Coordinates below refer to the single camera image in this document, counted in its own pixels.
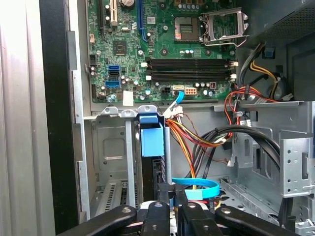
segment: capacitor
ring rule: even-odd
[[[106,22],[106,24],[109,24],[109,23],[110,23],[110,17],[109,17],[109,16],[106,16],[106,17],[105,17],[105,22]]]
[[[134,6],[134,0],[122,0],[121,6],[132,8]]]
[[[106,11],[106,14],[109,14],[109,13],[110,13],[110,7],[109,7],[109,5],[105,5],[105,11]]]

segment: blue tab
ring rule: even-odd
[[[139,116],[140,124],[156,124],[158,123],[157,115],[141,115]]]
[[[143,157],[164,156],[164,129],[141,129],[141,154]]]
[[[172,181],[182,185],[199,185],[203,189],[186,189],[185,193],[188,200],[203,200],[213,198],[220,194],[220,186],[217,182],[203,178],[172,178]]]

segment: yellow wire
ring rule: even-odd
[[[255,64],[255,60],[251,63],[251,70],[256,71],[256,72],[260,72],[260,73],[263,73],[263,74],[266,74],[266,75],[269,75],[274,80],[274,86],[273,86],[272,91],[271,91],[271,94],[274,94],[275,90],[277,88],[277,82],[278,82],[278,80],[274,76],[274,74],[271,73],[269,70],[266,70],[265,68],[257,66]]]
[[[182,148],[182,151],[184,152],[184,155],[185,155],[185,157],[186,157],[186,159],[187,159],[187,161],[188,161],[189,168],[190,168],[190,172],[191,172],[191,177],[192,177],[192,178],[196,178],[196,175],[195,175],[195,172],[194,172],[192,163],[191,163],[191,159],[190,159],[190,157],[189,157],[189,152],[188,152],[188,150],[187,150],[186,147],[185,147],[185,144],[184,144],[184,142],[183,142],[182,137],[179,135],[179,133],[177,132],[177,130],[174,129],[171,125],[170,125],[169,127],[171,128],[171,130],[172,130],[173,133],[175,134],[175,136],[176,136],[178,142],[180,143],[180,146],[181,146],[181,148]],[[193,185],[193,186],[192,186],[192,189],[197,189],[197,186],[196,186],[196,185]]]
[[[217,146],[220,146],[221,144],[213,144],[213,143],[210,143],[206,140],[203,140],[201,139],[199,136],[195,135],[194,133],[192,133],[190,130],[188,130],[185,126],[183,126],[182,124],[172,120],[172,119],[167,119],[166,122],[171,122],[171,123],[175,123],[176,125],[182,127],[186,132],[190,133],[191,135],[193,135],[197,140],[199,140],[200,142],[204,143],[204,144],[207,144],[207,145],[210,145],[212,147],[217,147]]]

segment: white label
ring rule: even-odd
[[[133,22],[133,23],[131,24],[131,29],[132,29],[132,30],[136,30],[136,29],[137,29],[137,23],[136,23],[136,22]]]
[[[123,106],[133,107],[133,92],[132,91],[123,92]]]

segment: blue pcie slot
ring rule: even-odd
[[[120,66],[119,65],[109,65],[107,67],[108,71],[120,71]]]
[[[118,87],[120,87],[120,82],[119,82],[119,80],[105,81],[105,87],[118,88]]]
[[[138,24],[138,30],[141,33],[142,40],[145,41],[146,43],[148,40],[146,39],[144,27],[143,27],[143,5],[142,5],[142,0],[137,1],[137,24]]]

